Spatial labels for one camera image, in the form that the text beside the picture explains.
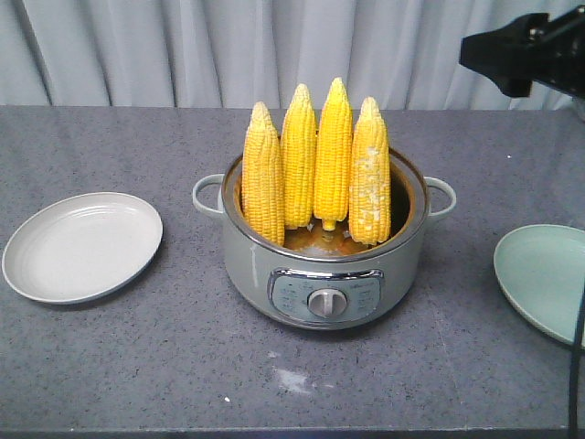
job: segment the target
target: yellow corn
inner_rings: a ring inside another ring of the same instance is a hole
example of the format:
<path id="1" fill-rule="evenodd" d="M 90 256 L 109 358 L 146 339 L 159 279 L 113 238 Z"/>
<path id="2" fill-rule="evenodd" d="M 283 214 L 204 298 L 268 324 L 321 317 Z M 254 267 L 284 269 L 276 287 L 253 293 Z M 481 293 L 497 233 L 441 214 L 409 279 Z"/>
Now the yellow corn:
<path id="1" fill-rule="evenodd" d="M 252 110 L 242 161 L 244 218 L 261 236 L 284 244 L 284 182 L 278 133 L 264 102 Z"/>
<path id="2" fill-rule="evenodd" d="M 316 131 L 317 122 L 309 89 L 306 85 L 299 84 L 282 124 L 286 229 L 307 226 L 313 214 Z"/>
<path id="3" fill-rule="evenodd" d="M 324 230 L 347 215 L 353 115 L 346 86 L 335 78 L 321 112 L 314 177 L 314 215 Z"/>
<path id="4" fill-rule="evenodd" d="M 376 244 L 390 235 L 388 147 L 378 104 L 365 98 L 354 133 L 349 184 L 349 233 L 354 241 Z"/>

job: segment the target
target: control panel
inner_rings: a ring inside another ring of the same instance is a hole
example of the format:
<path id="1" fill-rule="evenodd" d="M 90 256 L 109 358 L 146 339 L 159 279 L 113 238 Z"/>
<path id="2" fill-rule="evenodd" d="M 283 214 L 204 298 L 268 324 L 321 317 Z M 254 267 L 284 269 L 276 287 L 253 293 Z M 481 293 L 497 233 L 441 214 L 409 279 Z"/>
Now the control panel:
<path id="1" fill-rule="evenodd" d="M 347 322 L 374 312 L 384 274 L 380 270 L 316 273 L 279 268 L 272 271 L 268 296 L 281 313 L 305 322 Z"/>

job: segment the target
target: black cable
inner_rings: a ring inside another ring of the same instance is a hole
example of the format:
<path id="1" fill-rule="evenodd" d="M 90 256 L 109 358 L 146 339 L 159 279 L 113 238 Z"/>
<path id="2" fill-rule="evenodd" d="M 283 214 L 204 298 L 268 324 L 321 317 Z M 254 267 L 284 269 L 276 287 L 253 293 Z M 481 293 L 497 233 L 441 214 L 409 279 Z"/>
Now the black cable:
<path id="1" fill-rule="evenodd" d="M 575 337 L 570 352 L 570 371 L 569 371 L 569 439 L 579 438 L 579 423 L 577 421 L 577 401 L 579 394 L 579 364 L 581 359 L 581 344 L 583 342 L 583 328 L 585 327 L 585 286 L 583 286 L 583 295 L 579 314 L 577 315 L 577 325 L 575 326 Z"/>

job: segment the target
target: cooking pot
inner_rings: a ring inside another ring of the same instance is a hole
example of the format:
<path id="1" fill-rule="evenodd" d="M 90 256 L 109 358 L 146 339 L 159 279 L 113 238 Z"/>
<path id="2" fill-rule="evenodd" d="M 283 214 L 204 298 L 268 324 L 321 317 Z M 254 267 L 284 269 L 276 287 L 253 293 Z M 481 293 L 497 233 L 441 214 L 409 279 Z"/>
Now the cooking pot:
<path id="1" fill-rule="evenodd" d="M 388 241 L 373 248 L 361 246 L 348 237 L 346 222 L 332 235 L 323 232 L 317 220 L 310 230 L 287 230 L 284 246 L 279 246 L 262 238 L 243 217 L 241 158 L 225 174 L 198 180 L 193 203 L 221 221 L 226 270 L 239 292 L 266 316 L 294 327 L 343 329 L 387 313 L 414 281 L 425 230 L 456 204 L 451 186 L 423 177 L 406 157 L 390 150 Z M 209 185 L 221 185 L 216 209 L 198 198 Z M 449 197 L 447 208 L 431 211 L 429 187 Z"/>

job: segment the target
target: countertop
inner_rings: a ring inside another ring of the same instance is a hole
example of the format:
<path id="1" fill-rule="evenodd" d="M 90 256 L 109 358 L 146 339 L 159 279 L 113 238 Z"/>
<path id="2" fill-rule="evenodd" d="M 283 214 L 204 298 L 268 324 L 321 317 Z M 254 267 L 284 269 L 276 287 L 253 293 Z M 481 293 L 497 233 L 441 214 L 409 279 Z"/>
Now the countertop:
<path id="1" fill-rule="evenodd" d="M 191 201 L 241 153 L 250 111 L 0 107 L 3 249 L 28 217 L 87 192 L 143 198 L 164 223 L 149 266 L 101 299 L 43 305 L 3 279 L 0 436 L 564 437 L 569 348 L 507 302 L 492 258 L 520 226 L 585 228 L 585 123 L 568 110 L 384 115 L 393 147 L 458 205 L 427 230 L 398 306 L 313 332 L 246 302 L 220 226 Z"/>

